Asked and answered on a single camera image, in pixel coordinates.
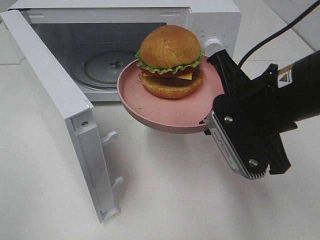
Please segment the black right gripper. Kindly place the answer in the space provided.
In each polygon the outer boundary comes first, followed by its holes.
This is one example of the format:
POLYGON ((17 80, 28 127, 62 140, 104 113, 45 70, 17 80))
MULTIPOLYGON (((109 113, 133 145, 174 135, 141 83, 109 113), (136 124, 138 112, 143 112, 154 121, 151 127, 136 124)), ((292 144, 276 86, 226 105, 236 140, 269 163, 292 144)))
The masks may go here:
POLYGON ((206 59, 220 77, 224 93, 243 108, 265 149, 271 175, 284 174, 291 163, 279 133, 320 114, 320 53, 316 51, 282 69, 270 64, 251 80, 223 49, 206 59))

